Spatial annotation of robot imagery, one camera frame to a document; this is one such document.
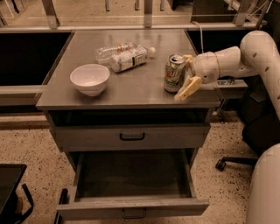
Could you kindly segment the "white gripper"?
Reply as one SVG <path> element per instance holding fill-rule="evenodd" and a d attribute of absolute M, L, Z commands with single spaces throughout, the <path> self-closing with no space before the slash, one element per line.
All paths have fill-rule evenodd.
<path fill-rule="evenodd" d="M 186 76 L 182 88 L 174 96 L 176 102 L 182 102 L 199 90 L 202 82 L 204 84 L 217 81 L 220 74 L 217 56 L 213 52 L 205 52 L 195 58 L 185 54 L 185 61 L 188 66 L 191 64 L 192 75 Z"/>

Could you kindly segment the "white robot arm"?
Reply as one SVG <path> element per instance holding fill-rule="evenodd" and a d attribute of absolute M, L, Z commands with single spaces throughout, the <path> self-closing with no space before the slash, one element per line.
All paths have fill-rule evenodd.
<path fill-rule="evenodd" d="M 251 31 L 238 46 L 218 52 L 188 55 L 187 75 L 175 95 L 178 102 L 193 95 L 202 84 L 220 77 L 260 75 L 280 118 L 280 54 L 265 31 Z M 258 159 L 252 174 L 246 224 L 280 224 L 280 143 L 269 147 Z"/>

